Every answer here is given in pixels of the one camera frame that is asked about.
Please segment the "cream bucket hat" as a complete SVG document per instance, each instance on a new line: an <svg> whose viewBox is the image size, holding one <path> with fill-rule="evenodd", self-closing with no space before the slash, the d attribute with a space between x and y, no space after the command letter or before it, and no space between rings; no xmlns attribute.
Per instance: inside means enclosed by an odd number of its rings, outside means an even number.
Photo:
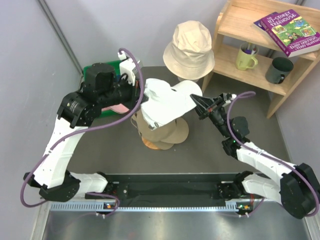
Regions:
<svg viewBox="0 0 320 240"><path fill-rule="evenodd" d="M162 58L165 66L181 81L197 82L215 66L210 31L196 20L178 24Z"/></svg>

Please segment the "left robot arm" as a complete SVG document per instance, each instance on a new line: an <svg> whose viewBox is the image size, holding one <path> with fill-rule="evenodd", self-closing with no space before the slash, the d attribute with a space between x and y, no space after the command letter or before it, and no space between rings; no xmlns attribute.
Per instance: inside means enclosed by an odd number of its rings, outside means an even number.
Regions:
<svg viewBox="0 0 320 240"><path fill-rule="evenodd" d="M143 99L144 79L140 62L122 60L120 73L109 63L94 63L84 70L80 89L63 97L58 108L54 129L43 157L24 174L20 201L26 204L26 186L39 189L45 201L68 202L74 197L97 195L109 198L114 191L102 172L74 173L67 167L80 139L87 132L117 125L133 115ZM102 114L102 109L124 105L130 113L123 118L93 127L92 123Z"/></svg>

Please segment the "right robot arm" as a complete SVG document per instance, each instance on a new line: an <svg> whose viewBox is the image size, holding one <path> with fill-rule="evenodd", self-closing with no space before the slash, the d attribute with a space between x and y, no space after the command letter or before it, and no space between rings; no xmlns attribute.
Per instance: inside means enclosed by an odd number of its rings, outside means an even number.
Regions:
<svg viewBox="0 0 320 240"><path fill-rule="evenodd" d="M236 175L231 184L234 195L245 198L259 195L280 204L296 219L313 217L320 210L320 183L313 169L305 164L286 162L259 148L247 138L249 124L244 116L231 118L231 110L239 99L255 96L254 91L238 95L222 93L218 97L191 94L200 120L209 118L220 134L224 152L260 173L251 171Z"/></svg>

